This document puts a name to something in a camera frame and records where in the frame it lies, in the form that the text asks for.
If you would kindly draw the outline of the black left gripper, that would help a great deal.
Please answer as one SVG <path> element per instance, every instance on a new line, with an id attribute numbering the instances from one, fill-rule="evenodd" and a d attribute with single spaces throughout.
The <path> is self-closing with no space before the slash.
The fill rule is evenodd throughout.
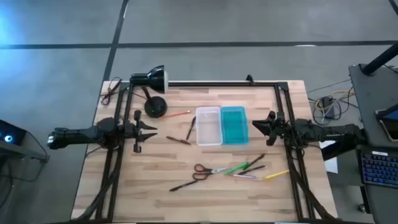
<path id="1" fill-rule="evenodd" d="M 142 134 L 141 129 L 145 130 L 157 130 L 157 128 L 146 125 L 143 121 L 141 121 L 141 110 L 135 110 L 134 112 L 134 121 L 131 123 L 130 121 L 124 122 L 123 127 L 123 137 L 124 139 L 134 139 L 135 143 L 133 146 L 133 152 L 141 153 L 141 142 L 145 142 L 147 139 L 157 135 L 157 133 L 147 133 Z"/>

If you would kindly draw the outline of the brown pen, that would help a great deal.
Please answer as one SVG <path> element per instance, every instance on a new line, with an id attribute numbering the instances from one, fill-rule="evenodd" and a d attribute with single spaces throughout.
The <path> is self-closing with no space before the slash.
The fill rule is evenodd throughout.
<path id="1" fill-rule="evenodd" d="M 177 139 L 171 136 L 166 136 L 167 139 L 171 140 L 171 141 L 175 141 L 175 142 L 180 142 L 182 144 L 186 144 L 186 145 L 192 145 L 190 142 L 188 142 L 187 140 L 184 139 Z"/>

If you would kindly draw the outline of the black pen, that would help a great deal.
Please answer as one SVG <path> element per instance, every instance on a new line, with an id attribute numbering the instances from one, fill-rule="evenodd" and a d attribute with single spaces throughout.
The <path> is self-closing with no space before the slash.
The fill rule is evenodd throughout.
<path id="1" fill-rule="evenodd" d="M 195 122 L 196 122 L 196 116 L 194 116 L 193 119 L 192 119 L 190 128 L 189 128 L 188 133 L 187 133 L 187 136 L 186 136 L 186 138 L 185 138 L 186 141 L 189 140 L 189 137 L 190 137 L 190 135 L 191 135 L 191 133 L 192 133 L 193 127 L 194 127 L 194 125 L 195 125 Z"/>
<path id="2" fill-rule="evenodd" d="M 265 154 L 261 154 L 260 156 L 258 156 L 257 158 L 255 158 L 253 161 L 251 161 L 247 166 L 245 166 L 245 167 L 243 168 L 243 170 L 248 169 L 248 168 L 251 167 L 253 164 L 255 164 L 258 160 L 261 160 L 264 156 L 265 156 Z"/>
<path id="3" fill-rule="evenodd" d="M 197 182 L 198 182 L 198 180 L 193 180 L 193 181 L 191 181 L 191 182 L 187 182 L 187 183 L 185 183 L 185 184 L 182 184 L 182 185 L 176 186 L 176 187 L 174 187 L 174 188 L 171 188 L 171 189 L 169 190 L 169 192 L 177 191 L 177 190 L 179 190 L 179 189 L 181 189 L 181 188 L 187 187 L 187 186 L 192 185 L 192 184 L 195 184 L 195 183 L 197 183 Z"/>
<path id="4" fill-rule="evenodd" d="M 263 169 L 265 167 L 266 167 L 265 165 L 262 165 L 262 166 L 257 166 L 257 167 L 251 168 L 251 169 L 246 169 L 246 170 L 238 173 L 238 175 L 244 175 L 244 174 L 247 174 L 248 172 L 252 172 L 252 171 L 255 171 L 255 170 Z"/>

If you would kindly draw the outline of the orange pencil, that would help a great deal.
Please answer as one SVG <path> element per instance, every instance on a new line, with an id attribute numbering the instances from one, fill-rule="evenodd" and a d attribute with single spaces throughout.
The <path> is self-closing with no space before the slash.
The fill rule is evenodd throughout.
<path id="1" fill-rule="evenodd" d="M 178 112 L 178 113 L 173 113 L 173 114 L 168 114 L 168 115 L 162 116 L 161 118 L 171 118 L 171 117 L 180 116 L 180 115 L 189 114 L 189 113 L 191 113 L 190 110 L 181 111 L 181 112 Z"/>

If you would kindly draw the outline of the green highlighter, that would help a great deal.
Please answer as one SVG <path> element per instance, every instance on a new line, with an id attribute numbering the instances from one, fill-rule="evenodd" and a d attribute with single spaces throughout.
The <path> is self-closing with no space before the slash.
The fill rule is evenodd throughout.
<path id="1" fill-rule="evenodd" d="M 243 162 L 242 164 L 232 168 L 231 170 L 225 172 L 225 175 L 232 175 L 234 174 L 235 171 L 246 168 L 248 166 L 249 162 Z"/>

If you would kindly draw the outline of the yellow highlighter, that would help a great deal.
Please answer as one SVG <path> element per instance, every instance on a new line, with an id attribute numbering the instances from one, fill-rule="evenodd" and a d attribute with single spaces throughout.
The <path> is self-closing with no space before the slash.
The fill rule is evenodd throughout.
<path id="1" fill-rule="evenodd" d="M 284 174 L 287 174 L 287 173 L 289 173 L 290 171 L 289 170 L 284 170 L 284 171 L 281 171 L 281 172 L 278 172 L 278 173 L 275 173 L 275 174 L 271 174 L 271 175 L 267 175 L 267 176 L 264 176 L 264 180 L 268 180 L 268 179 L 273 179 L 273 178 L 275 178 L 275 177 L 278 177 L 278 176 L 280 176 L 280 175 L 284 175 Z"/>

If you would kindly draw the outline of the red-handled scissors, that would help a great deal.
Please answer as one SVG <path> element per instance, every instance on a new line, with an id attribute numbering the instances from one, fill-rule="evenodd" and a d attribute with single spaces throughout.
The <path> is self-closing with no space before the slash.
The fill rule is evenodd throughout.
<path id="1" fill-rule="evenodd" d="M 226 171 L 228 167 L 221 167 L 216 169 L 210 169 L 202 164 L 196 164 L 194 166 L 195 172 L 192 174 L 194 180 L 206 180 L 209 176 Z"/>

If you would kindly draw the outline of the teal plastic box lid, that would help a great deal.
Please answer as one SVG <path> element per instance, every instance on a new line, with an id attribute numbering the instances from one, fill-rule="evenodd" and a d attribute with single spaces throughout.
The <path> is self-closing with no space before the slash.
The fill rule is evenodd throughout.
<path id="1" fill-rule="evenodd" d="M 248 119 L 242 106 L 221 107 L 223 144 L 245 145 L 249 142 Z"/>

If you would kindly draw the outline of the clear plastic box tray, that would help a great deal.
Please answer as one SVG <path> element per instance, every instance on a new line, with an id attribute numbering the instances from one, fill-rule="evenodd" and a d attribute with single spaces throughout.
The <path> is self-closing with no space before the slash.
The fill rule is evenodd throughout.
<path id="1" fill-rule="evenodd" d="M 198 107 L 195 111 L 196 142 L 199 146 L 219 146 L 223 143 L 220 107 Z"/>

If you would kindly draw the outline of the black box with blue light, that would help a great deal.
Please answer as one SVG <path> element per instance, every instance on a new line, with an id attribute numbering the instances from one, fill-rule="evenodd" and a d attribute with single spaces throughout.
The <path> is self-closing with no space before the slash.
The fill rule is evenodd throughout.
<path id="1" fill-rule="evenodd" d="M 20 146 L 26 135 L 26 130 L 0 119 L 0 141 Z"/>

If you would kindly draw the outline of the black desk lamp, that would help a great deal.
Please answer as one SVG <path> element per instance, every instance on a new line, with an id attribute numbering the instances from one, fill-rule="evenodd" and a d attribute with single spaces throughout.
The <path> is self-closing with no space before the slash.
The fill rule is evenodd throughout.
<path id="1" fill-rule="evenodd" d="M 152 68 L 147 73 L 133 73 L 129 79 L 130 87 L 139 87 L 146 96 L 144 111 L 150 118 L 160 118 L 167 112 L 167 103 L 161 96 L 151 96 L 147 87 L 156 93 L 165 94 L 169 87 L 168 74 L 163 65 Z"/>

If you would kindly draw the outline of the black power adapter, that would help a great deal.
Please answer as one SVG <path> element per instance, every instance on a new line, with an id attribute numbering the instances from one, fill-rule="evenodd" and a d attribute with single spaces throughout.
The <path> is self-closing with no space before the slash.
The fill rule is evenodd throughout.
<path id="1" fill-rule="evenodd" d="M 333 119 L 335 117 L 333 103 L 334 99 L 332 96 L 325 96 L 320 100 L 320 106 L 323 108 L 322 111 L 326 119 Z"/>

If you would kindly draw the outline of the grey side desk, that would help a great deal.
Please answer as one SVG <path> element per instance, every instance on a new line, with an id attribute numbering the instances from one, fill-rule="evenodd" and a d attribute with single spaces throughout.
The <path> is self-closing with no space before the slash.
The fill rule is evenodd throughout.
<path id="1" fill-rule="evenodd" d="M 386 152 L 398 157 L 398 141 L 391 141 L 376 119 L 376 111 L 398 104 L 398 74 L 379 68 L 373 76 L 364 75 L 359 65 L 349 67 L 356 101 L 371 152 Z M 376 224 L 398 224 L 398 188 L 365 185 Z"/>

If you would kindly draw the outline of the tablet screen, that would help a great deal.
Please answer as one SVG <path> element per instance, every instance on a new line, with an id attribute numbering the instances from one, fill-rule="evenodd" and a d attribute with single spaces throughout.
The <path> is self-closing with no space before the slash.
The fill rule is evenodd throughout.
<path id="1" fill-rule="evenodd" d="M 376 110 L 375 116 L 387 138 L 392 142 L 398 141 L 398 104 L 384 110 Z"/>

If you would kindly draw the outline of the black pole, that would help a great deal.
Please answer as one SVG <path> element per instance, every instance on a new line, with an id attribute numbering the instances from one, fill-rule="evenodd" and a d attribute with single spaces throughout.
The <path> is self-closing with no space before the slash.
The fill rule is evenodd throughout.
<path id="1" fill-rule="evenodd" d="M 392 60 L 395 56 L 398 55 L 398 42 L 390 46 L 387 50 L 385 50 L 382 54 L 377 56 L 373 61 L 365 66 L 360 66 L 362 73 L 366 76 L 373 76 L 374 72 L 382 67 L 385 63 Z"/>

